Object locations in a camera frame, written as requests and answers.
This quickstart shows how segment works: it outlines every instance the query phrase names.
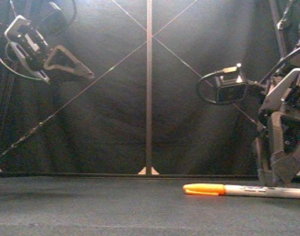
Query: vertical pole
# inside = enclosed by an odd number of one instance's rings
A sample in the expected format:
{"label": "vertical pole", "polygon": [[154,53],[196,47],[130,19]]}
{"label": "vertical pole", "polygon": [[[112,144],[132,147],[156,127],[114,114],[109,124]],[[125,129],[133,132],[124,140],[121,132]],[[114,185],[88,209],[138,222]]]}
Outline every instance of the vertical pole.
{"label": "vertical pole", "polygon": [[279,53],[280,53],[280,56],[284,57],[287,55],[287,46],[286,46],[286,39],[284,39],[286,38],[284,31],[280,30],[276,26],[278,22],[280,21],[276,0],[269,0],[269,5],[271,5],[271,11],[272,11],[272,17],[274,17]]}
{"label": "vertical pole", "polygon": [[152,8],[148,0],[148,73],[146,73],[146,175],[152,175]]}

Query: black backdrop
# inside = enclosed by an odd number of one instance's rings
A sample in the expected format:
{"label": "black backdrop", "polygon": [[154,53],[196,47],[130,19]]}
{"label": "black backdrop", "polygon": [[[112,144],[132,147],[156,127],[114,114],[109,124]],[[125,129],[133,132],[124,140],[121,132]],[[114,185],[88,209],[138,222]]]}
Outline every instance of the black backdrop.
{"label": "black backdrop", "polygon": [[[35,2],[30,19],[38,21],[47,1]],[[72,18],[72,1],[55,2]],[[46,40],[72,50],[96,73],[96,83],[0,159],[2,170],[137,174],[150,161],[161,174],[256,174],[251,155],[256,124],[240,110],[257,120],[259,101],[247,96],[236,105],[213,106],[199,99],[196,83],[200,76],[237,63],[244,65],[248,79],[261,80],[276,64],[268,1],[153,1],[148,161],[148,1],[76,2],[76,21],[62,34]],[[280,12],[286,2],[280,2]],[[25,1],[17,3],[17,10],[23,12]],[[295,14],[300,15],[299,6]],[[9,112],[0,117],[6,120],[0,150],[90,83],[78,79],[49,86],[17,77]]]}

